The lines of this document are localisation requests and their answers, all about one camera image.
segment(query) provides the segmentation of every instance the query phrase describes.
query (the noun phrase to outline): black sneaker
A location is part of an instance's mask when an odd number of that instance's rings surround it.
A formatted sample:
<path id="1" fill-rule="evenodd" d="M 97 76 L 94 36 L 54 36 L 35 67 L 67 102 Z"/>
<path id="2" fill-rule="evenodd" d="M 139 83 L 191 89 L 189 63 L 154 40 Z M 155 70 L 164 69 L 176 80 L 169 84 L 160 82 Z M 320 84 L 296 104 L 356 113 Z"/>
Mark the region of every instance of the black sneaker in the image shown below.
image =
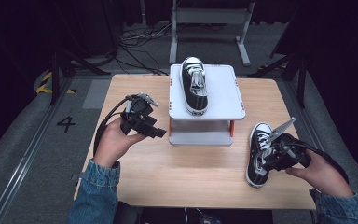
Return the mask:
<path id="1" fill-rule="evenodd" d="M 182 63 L 180 78 L 186 98 L 186 109 L 191 115 L 203 115 L 208 106 L 205 70 L 202 61 L 188 57 Z"/>
<path id="2" fill-rule="evenodd" d="M 267 123 L 256 124 L 251 132 L 251 156 L 246 170 L 246 181 L 256 189 L 263 187 L 269 178 L 269 171 L 262 165 L 266 163 L 264 159 L 272 153 L 271 143 L 268 142 L 271 133 L 272 129 Z"/>

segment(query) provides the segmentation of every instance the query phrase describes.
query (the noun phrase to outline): yellow tape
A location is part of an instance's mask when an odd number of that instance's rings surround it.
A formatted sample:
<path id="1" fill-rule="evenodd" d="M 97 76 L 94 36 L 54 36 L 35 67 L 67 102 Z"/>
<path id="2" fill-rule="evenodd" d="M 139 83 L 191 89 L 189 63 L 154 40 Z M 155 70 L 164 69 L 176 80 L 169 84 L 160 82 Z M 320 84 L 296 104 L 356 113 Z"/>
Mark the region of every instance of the yellow tape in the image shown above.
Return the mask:
<path id="1" fill-rule="evenodd" d="M 53 90 L 47 89 L 46 84 L 48 84 L 48 80 L 51 78 L 52 73 L 48 72 L 42 79 L 42 82 L 40 82 L 39 87 L 36 89 L 37 93 L 43 92 L 47 94 L 52 94 Z M 77 90 L 68 90 L 66 93 L 68 94 L 75 94 L 77 93 Z"/>

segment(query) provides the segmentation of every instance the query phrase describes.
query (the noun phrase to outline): metal frame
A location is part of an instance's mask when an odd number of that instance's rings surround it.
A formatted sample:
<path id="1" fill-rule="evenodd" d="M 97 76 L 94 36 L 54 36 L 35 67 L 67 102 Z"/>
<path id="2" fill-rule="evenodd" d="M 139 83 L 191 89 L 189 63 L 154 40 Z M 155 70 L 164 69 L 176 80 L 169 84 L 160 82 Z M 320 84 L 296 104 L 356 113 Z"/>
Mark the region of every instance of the metal frame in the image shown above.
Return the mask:
<path id="1" fill-rule="evenodd" d="M 172 5 L 172 41 L 170 51 L 170 64 L 176 63 L 176 51 L 178 47 L 178 36 L 176 33 L 177 23 L 228 23 L 243 24 L 241 36 L 236 37 L 237 46 L 241 54 L 243 65 L 250 66 L 248 53 L 243 44 L 249 28 L 250 20 L 255 3 L 250 3 L 244 9 L 215 9 L 215 8 L 180 8 L 177 7 L 176 0 Z"/>

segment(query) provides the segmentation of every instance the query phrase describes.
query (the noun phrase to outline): hand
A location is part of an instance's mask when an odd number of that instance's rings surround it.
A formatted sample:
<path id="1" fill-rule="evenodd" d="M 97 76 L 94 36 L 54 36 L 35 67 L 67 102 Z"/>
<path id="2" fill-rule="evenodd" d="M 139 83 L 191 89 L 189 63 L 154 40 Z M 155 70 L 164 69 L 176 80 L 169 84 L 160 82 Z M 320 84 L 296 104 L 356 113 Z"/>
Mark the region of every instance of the hand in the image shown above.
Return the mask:
<path id="1" fill-rule="evenodd" d="M 323 157 L 307 149 L 310 165 L 307 168 L 288 168 L 286 173 L 306 180 L 321 193 L 336 197 L 350 197 L 353 195 L 351 187 L 342 175 Z"/>
<path id="2" fill-rule="evenodd" d="M 110 168 L 133 144 L 145 139 L 140 133 L 124 134 L 120 129 L 123 122 L 122 118 L 117 118 L 107 125 L 94 156 L 95 163 Z"/>

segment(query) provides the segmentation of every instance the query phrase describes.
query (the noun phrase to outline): tripod leg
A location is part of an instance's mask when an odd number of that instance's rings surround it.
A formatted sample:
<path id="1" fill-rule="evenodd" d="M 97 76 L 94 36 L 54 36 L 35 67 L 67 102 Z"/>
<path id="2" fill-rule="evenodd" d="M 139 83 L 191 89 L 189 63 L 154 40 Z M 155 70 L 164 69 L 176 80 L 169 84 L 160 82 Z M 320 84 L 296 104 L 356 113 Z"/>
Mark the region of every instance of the tripod leg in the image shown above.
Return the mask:
<path id="1" fill-rule="evenodd" d="M 77 61 L 78 63 L 80 63 L 81 65 L 87 67 L 89 70 L 91 70 L 92 72 L 94 72 L 97 75 L 110 75 L 110 72 L 105 72 L 105 71 L 97 68 L 96 66 L 94 66 L 91 63 L 87 62 L 86 60 L 75 56 L 75 54 L 72 54 L 71 52 L 68 52 L 68 51 L 63 50 L 63 49 L 61 50 L 61 52 L 62 52 L 63 56 L 67 56 L 67 57 Z"/>
<path id="2" fill-rule="evenodd" d="M 247 75 L 247 77 L 262 77 L 265 74 L 267 74 L 268 72 L 281 66 L 282 64 L 289 62 L 292 58 L 294 58 L 294 56 L 295 56 L 295 54 L 286 55 L 283 58 L 281 58 L 280 60 L 276 61 L 275 63 L 270 64 L 265 69 L 258 71 L 256 73 L 253 73 L 253 74 L 249 74 L 249 75 Z"/>
<path id="3" fill-rule="evenodd" d="M 299 58 L 299 55 L 297 55 L 286 65 L 286 68 L 283 70 L 282 73 L 283 81 L 291 81 L 296 76 L 297 71 L 300 67 L 300 62 L 301 59 Z"/>
<path id="4" fill-rule="evenodd" d="M 301 57 L 300 69 L 298 72 L 298 86 L 297 86 L 297 100 L 302 108 L 305 108 L 304 105 L 304 90 L 305 90 L 305 78 L 307 74 L 307 60 L 303 55 Z"/>
<path id="5" fill-rule="evenodd" d="M 54 105 L 60 96 L 60 74 L 59 74 L 58 53 L 54 52 L 51 65 L 52 91 L 50 105 Z"/>
<path id="6" fill-rule="evenodd" d="M 69 59 L 67 57 L 64 57 L 60 52 L 57 53 L 57 57 L 58 66 L 61 68 L 63 75 L 65 77 L 74 77 L 76 71 Z"/>

